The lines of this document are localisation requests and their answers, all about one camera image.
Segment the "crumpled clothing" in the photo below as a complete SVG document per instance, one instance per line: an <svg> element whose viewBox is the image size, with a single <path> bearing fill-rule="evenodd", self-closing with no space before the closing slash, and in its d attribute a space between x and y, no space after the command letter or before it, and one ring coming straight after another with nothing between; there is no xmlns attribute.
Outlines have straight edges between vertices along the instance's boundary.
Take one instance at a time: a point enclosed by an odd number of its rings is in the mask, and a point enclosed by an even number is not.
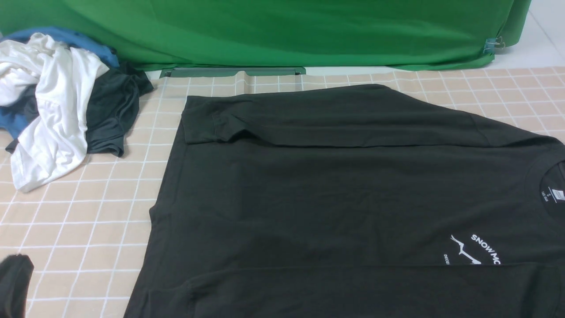
<svg viewBox="0 0 565 318"><path fill-rule="evenodd" d="M86 107L108 67L93 53L68 48L42 33L27 44L0 42L0 105L36 86L39 117L21 132L11 157L14 186L31 191L62 177L86 156Z"/></svg>
<svg viewBox="0 0 565 318"><path fill-rule="evenodd" d="M35 98L35 87L30 86L30 88L31 92L29 91L30 89L27 89L22 96ZM13 105L10 107L0 107L0 128L6 129L12 138L18 138L20 133L28 127L29 122L19 107Z"/></svg>
<svg viewBox="0 0 565 318"><path fill-rule="evenodd" d="M145 72L137 71L127 62L96 79L86 108L86 153L112 153L117 157L123 156L124 136L137 118L140 96L152 90L153 85ZM27 126L27 123L39 116L35 87L30 86L16 104L0 108L0 127L3 109L14 109L15 113L24 116ZM14 153L17 145L18 140L14 139L6 147L6 151Z"/></svg>
<svg viewBox="0 0 565 318"><path fill-rule="evenodd" d="M0 38L0 42L5 40L14 40L25 43L29 41L29 38L34 33L43 33L52 37L53 40L65 42L73 48L88 50L96 54L106 65L109 65L111 67L120 67L118 57L115 54L115 49L109 48L106 45L99 44L82 33L78 33L66 28L39 27L21 30Z"/></svg>

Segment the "black t-shirt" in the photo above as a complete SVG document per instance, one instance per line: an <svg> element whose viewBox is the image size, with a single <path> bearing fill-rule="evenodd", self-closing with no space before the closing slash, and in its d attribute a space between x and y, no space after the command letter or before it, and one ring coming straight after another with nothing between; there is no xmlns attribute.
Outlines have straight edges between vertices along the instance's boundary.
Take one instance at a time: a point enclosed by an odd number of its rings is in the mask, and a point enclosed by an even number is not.
<svg viewBox="0 0 565 318"><path fill-rule="evenodd" d="M562 161L380 85L190 96L126 317L561 317Z"/></svg>

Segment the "t-shirt sleeve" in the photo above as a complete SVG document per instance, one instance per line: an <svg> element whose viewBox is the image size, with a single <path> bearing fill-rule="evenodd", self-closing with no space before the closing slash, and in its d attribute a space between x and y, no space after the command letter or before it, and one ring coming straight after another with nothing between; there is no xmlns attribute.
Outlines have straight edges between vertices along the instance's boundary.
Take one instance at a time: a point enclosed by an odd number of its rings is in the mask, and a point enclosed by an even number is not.
<svg viewBox="0 0 565 318"><path fill-rule="evenodd" d="M143 317L563 317L562 274L539 264L228 270L149 291Z"/></svg>
<svg viewBox="0 0 565 318"><path fill-rule="evenodd" d="M557 141L375 84L234 97L189 96L182 121L189 144L242 137L295 147L502 147L533 139Z"/></svg>

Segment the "printed logo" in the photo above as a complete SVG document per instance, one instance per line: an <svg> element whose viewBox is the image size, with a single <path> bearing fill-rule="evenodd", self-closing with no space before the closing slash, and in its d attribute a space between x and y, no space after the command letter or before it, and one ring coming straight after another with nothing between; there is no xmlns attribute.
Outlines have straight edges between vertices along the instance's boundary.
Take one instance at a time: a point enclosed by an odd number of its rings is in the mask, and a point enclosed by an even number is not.
<svg viewBox="0 0 565 318"><path fill-rule="evenodd" d="M477 235L473 234L471 236L471 239L474 240L475 242L477 242L482 248L485 249L485 251L487 251L487 253L492 257L493 259L493 264L495 265L500 265L500 259L498 258L498 254L496 253L495 250L493 250L490 245L488 245L487 242L485 242L484 240L482 240L480 237L478 237Z"/></svg>
<svg viewBox="0 0 565 318"><path fill-rule="evenodd" d="M451 239L452 239L455 243L459 244L459 255L464 255L464 256L466 256L468 259L471 260L471 264L477 264L477 265L480 265L480 264L481 264L481 262L477 261L473 256L467 254L467 253L465 252L465 250L463 250L463 249L465 248L465 244L464 244L463 242L458 241L456 238L453 237L453 235L451 236Z"/></svg>

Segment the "green backdrop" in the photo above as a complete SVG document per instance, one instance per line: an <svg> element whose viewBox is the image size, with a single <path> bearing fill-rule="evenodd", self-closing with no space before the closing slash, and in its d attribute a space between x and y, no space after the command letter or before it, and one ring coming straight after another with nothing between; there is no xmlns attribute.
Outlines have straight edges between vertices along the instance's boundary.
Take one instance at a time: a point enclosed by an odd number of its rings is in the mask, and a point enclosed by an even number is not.
<svg viewBox="0 0 565 318"><path fill-rule="evenodd" d="M531 0L2 0L0 31L57 25L166 66L483 66Z"/></svg>

